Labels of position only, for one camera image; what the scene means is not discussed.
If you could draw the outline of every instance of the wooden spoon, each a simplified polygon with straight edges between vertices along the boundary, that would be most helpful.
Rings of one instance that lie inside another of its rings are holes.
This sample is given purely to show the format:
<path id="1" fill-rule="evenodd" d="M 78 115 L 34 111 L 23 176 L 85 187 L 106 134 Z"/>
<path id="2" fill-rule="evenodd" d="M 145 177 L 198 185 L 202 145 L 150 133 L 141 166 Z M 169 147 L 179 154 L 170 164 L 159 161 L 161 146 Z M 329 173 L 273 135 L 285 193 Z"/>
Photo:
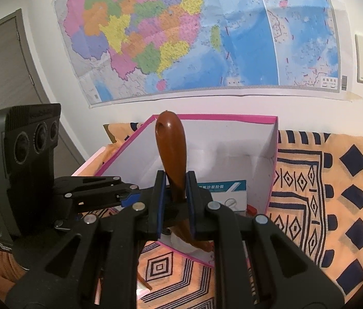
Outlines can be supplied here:
<path id="1" fill-rule="evenodd" d="M 185 200 L 185 171 L 187 165 L 187 145 L 183 125 L 178 116 L 164 111 L 156 121 L 155 134 L 158 151 L 170 183 L 174 202 Z M 195 241 L 190 233 L 188 220 L 183 220 L 171 228 L 176 236 L 186 243 L 206 252 L 213 250 L 208 241 Z"/>

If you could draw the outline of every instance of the door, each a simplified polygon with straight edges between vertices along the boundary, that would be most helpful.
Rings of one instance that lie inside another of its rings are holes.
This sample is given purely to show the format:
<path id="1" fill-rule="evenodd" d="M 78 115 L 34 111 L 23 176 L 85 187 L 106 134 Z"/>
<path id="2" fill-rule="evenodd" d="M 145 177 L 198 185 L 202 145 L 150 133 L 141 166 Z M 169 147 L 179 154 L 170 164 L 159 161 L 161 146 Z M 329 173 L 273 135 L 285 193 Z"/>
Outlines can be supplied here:
<path id="1" fill-rule="evenodd" d="M 31 71 L 34 65 L 27 66 L 26 48 L 22 47 L 19 30 L 20 22 L 16 15 L 0 21 L 0 109 L 48 103 L 41 84 L 37 80 L 33 81 Z M 62 126 L 59 130 L 59 141 L 54 150 L 55 177 L 71 175 L 84 163 L 82 156 L 77 155 L 77 149 L 71 150 L 74 145 L 68 135 L 62 133 Z"/>

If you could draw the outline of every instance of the brown spoon handle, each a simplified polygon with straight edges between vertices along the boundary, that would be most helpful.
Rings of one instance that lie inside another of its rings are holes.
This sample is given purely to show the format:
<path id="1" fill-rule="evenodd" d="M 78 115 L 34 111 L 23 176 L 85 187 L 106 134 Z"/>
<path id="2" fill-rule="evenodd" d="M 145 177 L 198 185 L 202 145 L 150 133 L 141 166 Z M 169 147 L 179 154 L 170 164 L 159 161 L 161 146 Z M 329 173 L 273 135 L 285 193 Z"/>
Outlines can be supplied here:
<path id="1" fill-rule="evenodd" d="M 185 170 L 187 146 L 183 125 L 178 116 L 164 111 L 156 121 L 155 134 L 158 151 L 169 178 L 174 202 L 185 199 Z"/>

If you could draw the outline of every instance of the door frame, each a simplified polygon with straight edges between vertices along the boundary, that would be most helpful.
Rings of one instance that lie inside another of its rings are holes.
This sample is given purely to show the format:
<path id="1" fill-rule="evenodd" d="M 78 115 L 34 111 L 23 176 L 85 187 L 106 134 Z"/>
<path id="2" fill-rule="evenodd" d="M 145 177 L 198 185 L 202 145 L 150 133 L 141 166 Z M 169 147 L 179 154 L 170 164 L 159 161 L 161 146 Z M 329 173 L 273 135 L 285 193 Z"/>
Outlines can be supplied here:
<path id="1" fill-rule="evenodd" d="M 23 22 L 23 16 L 22 16 L 22 10 L 18 9 L 14 13 L 11 13 L 2 19 L 0 19 L 0 25 L 9 21 L 9 20 L 15 20 L 17 32 L 18 32 L 18 39 L 20 41 L 20 48 L 21 52 L 24 58 L 24 63 L 26 65 L 27 71 L 30 75 L 30 79 L 32 81 L 33 87 L 36 90 L 37 96 L 39 97 L 41 103 L 50 103 L 50 100 L 48 99 L 48 96 L 43 88 L 43 85 L 41 83 L 39 74 L 36 70 L 36 66 L 34 64 L 33 57 L 30 52 L 30 47 L 28 45 L 27 36 L 24 28 L 24 22 Z M 59 124 L 59 138 L 64 142 L 67 149 L 70 151 L 74 159 L 77 161 L 79 166 L 83 165 L 85 163 L 85 160 L 80 153 L 80 151 L 76 148 L 72 140 L 70 139 L 69 135 L 67 134 L 67 131 L 64 129 L 62 123 Z"/>

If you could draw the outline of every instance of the gray door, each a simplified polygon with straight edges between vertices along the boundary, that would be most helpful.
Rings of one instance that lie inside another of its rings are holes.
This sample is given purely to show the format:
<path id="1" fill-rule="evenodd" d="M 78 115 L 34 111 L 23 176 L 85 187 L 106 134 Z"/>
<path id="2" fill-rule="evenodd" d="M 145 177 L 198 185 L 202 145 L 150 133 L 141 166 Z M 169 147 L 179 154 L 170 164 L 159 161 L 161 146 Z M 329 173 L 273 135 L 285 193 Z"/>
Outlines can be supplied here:
<path id="1" fill-rule="evenodd" d="M 48 102 L 39 97 L 23 52 L 16 17 L 5 20 L 0 24 L 0 109 Z M 71 175 L 83 163 L 66 146 L 67 138 L 60 136 L 54 150 L 55 177 Z"/>

